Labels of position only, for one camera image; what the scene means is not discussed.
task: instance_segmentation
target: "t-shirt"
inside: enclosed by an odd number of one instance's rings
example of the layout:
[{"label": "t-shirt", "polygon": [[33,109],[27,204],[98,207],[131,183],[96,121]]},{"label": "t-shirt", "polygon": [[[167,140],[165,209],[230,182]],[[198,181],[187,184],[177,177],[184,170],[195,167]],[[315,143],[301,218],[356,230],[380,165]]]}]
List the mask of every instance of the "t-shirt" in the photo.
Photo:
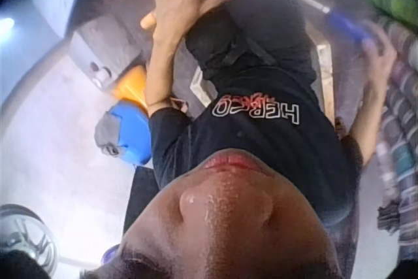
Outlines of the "t-shirt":
[{"label": "t-shirt", "polygon": [[344,219],[355,200],[358,154],[339,140],[311,87],[271,67],[247,69],[225,86],[194,122],[174,108],[150,118],[159,188],[213,153],[238,148],[291,181],[325,225]]}]

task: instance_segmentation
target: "eye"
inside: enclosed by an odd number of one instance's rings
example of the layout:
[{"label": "eye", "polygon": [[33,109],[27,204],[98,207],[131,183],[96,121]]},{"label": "eye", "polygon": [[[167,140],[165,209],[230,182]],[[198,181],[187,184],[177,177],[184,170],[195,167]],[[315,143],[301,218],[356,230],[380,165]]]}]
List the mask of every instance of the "eye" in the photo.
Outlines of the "eye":
[{"label": "eye", "polygon": [[159,263],[153,261],[152,259],[144,255],[140,251],[136,251],[136,250],[132,250],[130,248],[124,247],[121,252],[121,258],[123,259],[124,262],[143,265],[155,272],[158,272],[161,275],[167,273]]}]

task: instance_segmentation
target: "ceiling light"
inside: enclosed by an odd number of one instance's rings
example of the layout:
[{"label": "ceiling light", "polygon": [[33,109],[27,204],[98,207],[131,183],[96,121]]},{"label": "ceiling light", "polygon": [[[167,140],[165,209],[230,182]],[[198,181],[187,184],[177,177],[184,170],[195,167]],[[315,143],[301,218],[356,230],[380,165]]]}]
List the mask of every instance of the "ceiling light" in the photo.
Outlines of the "ceiling light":
[{"label": "ceiling light", "polygon": [[0,37],[6,35],[14,26],[14,20],[11,18],[0,20]]}]

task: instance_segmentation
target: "mouth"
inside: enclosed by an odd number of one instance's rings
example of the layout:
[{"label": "mouth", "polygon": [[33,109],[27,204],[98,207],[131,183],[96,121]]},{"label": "mouth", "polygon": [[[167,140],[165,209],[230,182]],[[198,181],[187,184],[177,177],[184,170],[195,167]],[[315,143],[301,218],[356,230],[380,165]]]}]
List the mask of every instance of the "mouth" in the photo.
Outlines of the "mouth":
[{"label": "mouth", "polygon": [[273,176],[272,170],[255,156],[242,150],[227,149],[216,152],[201,165],[202,169],[215,169],[224,166],[232,166],[239,169],[247,169]]}]

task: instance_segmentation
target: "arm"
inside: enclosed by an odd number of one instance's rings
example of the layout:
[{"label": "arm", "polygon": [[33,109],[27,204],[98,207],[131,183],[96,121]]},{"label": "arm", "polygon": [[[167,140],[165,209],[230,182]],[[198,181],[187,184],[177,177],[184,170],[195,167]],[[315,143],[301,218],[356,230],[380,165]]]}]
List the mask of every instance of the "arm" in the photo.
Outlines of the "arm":
[{"label": "arm", "polygon": [[146,77],[145,102],[148,114],[171,107],[170,96],[173,84],[173,63],[178,43],[155,42]]},{"label": "arm", "polygon": [[376,149],[387,82],[396,59],[396,50],[385,32],[370,22],[368,22],[368,26],[378,36],[383,45],[383,51],[379,54],[379,50],[373,41],[363,42],[363,50],[368,65],[368,81],[364,87],[362,107],[357,113],[349,132],[359,145],[364,165],[368,163]]},{"label": "arm", "polygon": [[174,55],[183,36],[206,12],[228,0],[155,0],[157,26],[148,67],[145,102],[151,117],[171,107]]}]

